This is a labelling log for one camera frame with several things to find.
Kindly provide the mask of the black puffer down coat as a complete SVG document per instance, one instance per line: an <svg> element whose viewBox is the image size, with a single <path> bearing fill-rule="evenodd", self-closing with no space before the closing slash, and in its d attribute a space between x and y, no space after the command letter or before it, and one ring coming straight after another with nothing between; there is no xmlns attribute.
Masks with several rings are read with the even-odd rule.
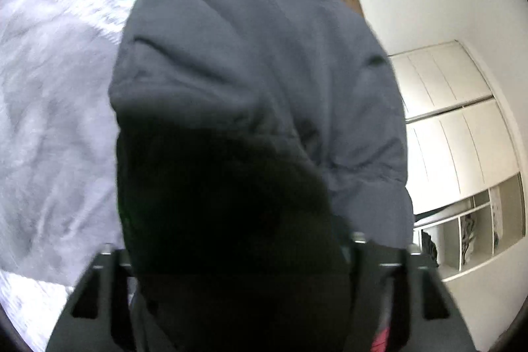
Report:
<svg viewBox="0 0 528 352"><path fill-rule="evenodd" d="M352 231L412 240L395 73L341 0L137 0L109 88L118 211L179 351L340 351Z"/></svg>

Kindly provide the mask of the dark clothes in shelf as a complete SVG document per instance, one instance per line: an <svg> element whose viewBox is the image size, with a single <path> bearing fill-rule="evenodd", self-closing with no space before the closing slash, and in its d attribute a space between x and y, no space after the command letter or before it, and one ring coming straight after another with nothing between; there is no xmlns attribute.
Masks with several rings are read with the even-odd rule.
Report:
<svg viewBox="0 0 528 352"><path fill-rule="evenodd" d="M438 249L436 244L433 242L432 237L426 231L421 232L421 248L422 252L427 255L433 262L435 267L439 267L438 263Z"/></svg>

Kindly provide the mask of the white sliding wardrobe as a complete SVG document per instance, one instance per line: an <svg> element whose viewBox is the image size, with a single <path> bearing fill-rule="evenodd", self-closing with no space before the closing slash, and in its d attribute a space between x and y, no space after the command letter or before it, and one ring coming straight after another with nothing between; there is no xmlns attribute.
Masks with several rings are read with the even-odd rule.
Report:
<svg viewBox="0 0 528 352"><path fill-rule="evenodd" d="M508 126L469 53L457 42L392 56L405 109L408 180L416 214L517 175Z"/></svg>

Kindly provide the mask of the white open shelf unit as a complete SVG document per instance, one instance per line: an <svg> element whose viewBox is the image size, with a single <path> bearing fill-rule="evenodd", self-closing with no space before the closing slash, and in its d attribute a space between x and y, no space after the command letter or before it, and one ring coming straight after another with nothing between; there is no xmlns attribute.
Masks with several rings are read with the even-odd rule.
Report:
<svg viewBox="0 0 528 352"><path fill-rule="evenodd" d="M487 265L525 236L522 176L419 215L412 240L421 252L422 231L437 246L442 280L455 280Z"/></svg>

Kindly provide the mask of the striped duvet cover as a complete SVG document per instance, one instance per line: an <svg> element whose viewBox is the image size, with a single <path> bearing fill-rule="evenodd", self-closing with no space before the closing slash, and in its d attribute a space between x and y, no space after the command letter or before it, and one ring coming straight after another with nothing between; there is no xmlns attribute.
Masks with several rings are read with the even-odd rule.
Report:
<svg viewBox="0 0 528 352"><path fill-rule="evenodd" d="M107 89L135 1L1 0L1 305L34 350L123 243Z"/></svg>

